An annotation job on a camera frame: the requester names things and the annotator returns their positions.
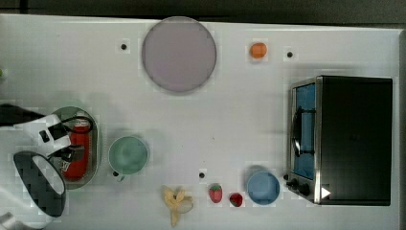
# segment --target white table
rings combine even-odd
[[[399,30],[203,23],[217,45],[217,64],[201,89],[173,96],[147,77],[141,44],[156,20],[0,15],[0,103],[51,113],[78,105],[101,124],[102,161],[94,179],[69,191],[61,218],[47,229],[171,229],[162,185],[183,186],[194,209],[177,229],[398,229]],[[252,61],[254,41],[267,44]],[[126,43],[129,50],[122,51]],[[287,58],[291,51],[293,58]],[[315,206],[287,191],[287,89],[320,74],[393,77],[395,89],[392,205]],[[139,134],[151,146],[140,174],[119,183],[107,163],[111,143]],[[258,207],[244,192],[248,167],[262,165],[281,182],[279,198]],[[199,180],[200,170],[206,177]],[[219,182],[220,205],[207,197]]]

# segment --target orange fruit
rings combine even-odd
[[[263,58],[267,51],[266,45],[260,42],[251,46],[250,54],[253,58]]]

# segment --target banana peel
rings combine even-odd
[[[185,190],[180,190],[176,195],[171,189],[164,189],[164,201],[167,207],[170,209],[170,224],[172,225],[172,227],[176,226],[180,218],[178,208],[183,200],[192,202],[191,196],[185,196]]]

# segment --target mug handle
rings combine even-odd
[[[118,172],[113,172],[114,176],[119,176],[120,174]],[[122,182],[125,179],[125,175],[120,176],[117,181]]]

